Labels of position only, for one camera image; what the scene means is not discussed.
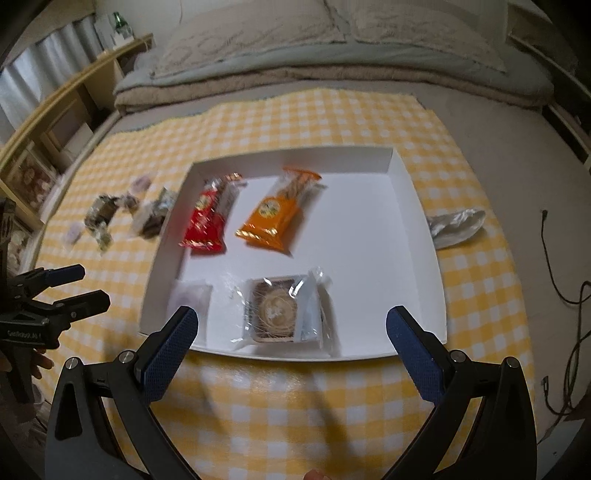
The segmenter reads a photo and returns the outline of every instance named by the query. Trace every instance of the finger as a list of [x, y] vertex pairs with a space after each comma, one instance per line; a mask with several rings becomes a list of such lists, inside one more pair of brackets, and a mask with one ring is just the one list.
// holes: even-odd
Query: finger
[[34, 376], [38, 380], [43, 378], [43, 375], [41, 375], [41, 371], [39, 370], [39, 367], [36, 365], [33, 365], [31, 367], [31, 375]]
[[45, 370], [51, 370], [54, 366], [53, 360], [37, 352], [33, 352], [33, 355], [31, 356], [31, 363], [33, 365], [39, 365]]
[[310, 470], [304, 475], [304, 480], [330, 480], [321, 470]]

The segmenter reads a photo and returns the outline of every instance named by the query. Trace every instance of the yellow checkered tablecloth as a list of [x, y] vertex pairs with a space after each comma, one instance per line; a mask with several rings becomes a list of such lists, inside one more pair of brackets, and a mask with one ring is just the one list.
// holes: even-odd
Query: yellow checkered tablecloth
[[[111, 309], [73, 324], [51, 352], [56, 367], [42, 389], [51, 398], [70, 356], [113, 360], [143, 338], [138, 318], [157, 242], [129, 238], [129, 215], [117, 215], [115, 241], [100, 255], [87, 233], [71, 251], [62, 237], [95, 197], [120, 194], [132, 179], [155, 175], [147, 199], [177, 190], [193, 162], [224, 155], [321, 145], [394, 146], [427, 215], [467, 207], [487, 212], [485, 227], [462, 246], [437, 252], [447, 302], [447, 348], [473, 360], [516, 356], [530, 392], [534, 378], [521, 286], [506, 240], [474, 173], [444, 125], [407, 95], [316, 89], [255, 102], [221, 104], [199, 116], [174, 118], [104, 141], [77, 173], [50, 221], [38, 265], [81, 263], [86, 278], [47, 291], [55, 301], [97, 288]], [[461, 448], [470, 409], [444, 463]], [[398, 358], [338, 364], [252, 362], [189, 352], [155, 415], [188, 463], [204, 478], [301, 479], [310, 468], [335, 480], [379, 478], [406, 448], [431, 404], [419, 397]], [[137, 462], [121, 421], [124, 452]]]

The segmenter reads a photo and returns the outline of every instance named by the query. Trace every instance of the plastic wrapper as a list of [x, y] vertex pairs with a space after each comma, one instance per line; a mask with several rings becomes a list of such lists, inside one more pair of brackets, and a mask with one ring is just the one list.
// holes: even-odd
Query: plastic wrapper
[[139, 198], [128, 192], [124, 193], [121, 197], [118, 197], [115, 200], [115, 204], [117, 207], [123, 208], [133, 215], [139, 208]]
[[84, 224], [82, 222], [72, 222], [67, 232], [64, 233], [63, 243], [67, 249], [72, 248], [84, 232]]
[[152, 178], [150, 175], [142, 175], [137, 177], [129, 187], [129, 194], [135, 197], [146, 193], [152, 185]]
[[485, 217], [484, 210], [475, 208], [427, 217], [435, 249], [451, 247], [468, 240], [484, 225]]
[[322, 271], [248, 280], [237, 288], [244, 305], [242, 337], [236, 348], [270, 343], [310, 343], [329, 348], [318, 291]]
[[285, 168], [269, 194], [236, 231], [236, 236], [252, 245], [284, 251], [285, 231], [310, 188], [320, 179], [312, 171]]
[[242, 177], [236, 173], [208, 181], [189, 220], [182, 247], [196, 253], [215, 254], [226, 251], [224, 227], [238, 195], [236, 184]]
[[132, 234], [145, 239], [158, 236], [176, 199], [177, 194], [175, 192], [171, 192], [166, 188], [160, 190], [156, 200], [142, 205], [135, 212], [131, 223]]
[[107, 228], [119, 208], [116, 200], [117, 197], [111, 197], [107, 194], [99, 195], [84, 218], [85, 227], [96, 239], [101, 251], [106, 251], [113, 241]]
[[205, 332], [212, 290], [213, 287], [204, 281], [176, 280], [168, 298], [166, 319], [168, 320], [179, 307], [191, 307], [197, 313], [199, 332]]

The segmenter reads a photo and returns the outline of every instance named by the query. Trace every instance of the white cardboard tray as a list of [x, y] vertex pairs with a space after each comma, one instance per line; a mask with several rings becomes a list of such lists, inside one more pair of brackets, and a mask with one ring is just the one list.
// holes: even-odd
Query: white cardboard tray
[[[234, 236], [283, 166], [317, 171], [324, 186], [305, 205], [291, 255], [248, 247]], [[226, 224], [227, 252], [191, 256], [178, 243], [204, 180], [234, 171], [244, 176], [246, 187], [241, 188]], [[250, 278], [303, 274], [314, 267], [321, 267], [330, 278], [326, 289], [321, 288], [321, 298], [333, 330], [332, 354], [309, 344], [236, 350], [232, 339], [241, 337], [243, 307], [235, 287]], [[427, 221], [404, 163], [392, 149], [307, 148], [194, 164], [164, 225], [145, 291], [140, 331], [160, 330], [168, 319], [169, 299], [178, 295], [176, 286], [194, 281], [213, 287], [206, 318], [200, 315], [191, 346], [198, 351], [282, 361], [396, 355], [385, 329], [386, 314], [396, 305], [404, 305], [440, 341], [447, 340], [443, 285]]]

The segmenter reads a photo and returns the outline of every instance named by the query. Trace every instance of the blue gripper pad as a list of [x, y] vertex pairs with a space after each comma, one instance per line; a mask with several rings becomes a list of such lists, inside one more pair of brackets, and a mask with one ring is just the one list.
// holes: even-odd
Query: blue gripper pad
[[162, 330], [150, 335], [138, 349], [136, 378], [139, 377], [144, 388], [144, 400], [147, 403], [158, 401], [164, 396], [197, 336], [198, 326], [195, 310], [180, 307]]
[[57, 287], [78, 280], [82, 280], [86, 272], [80, 264], [70, 265], [69, 267], [56, 268], [55, 270], [45, 271], [45, 281], [49, 287]]
[[426, 334], [425, 331], [419, 327], [407, 309], [394, 307], [386, 317], [386, 333], [421, 398], [437, 405], [444, 394], [443, 371], [419, 338], [420, 335]]

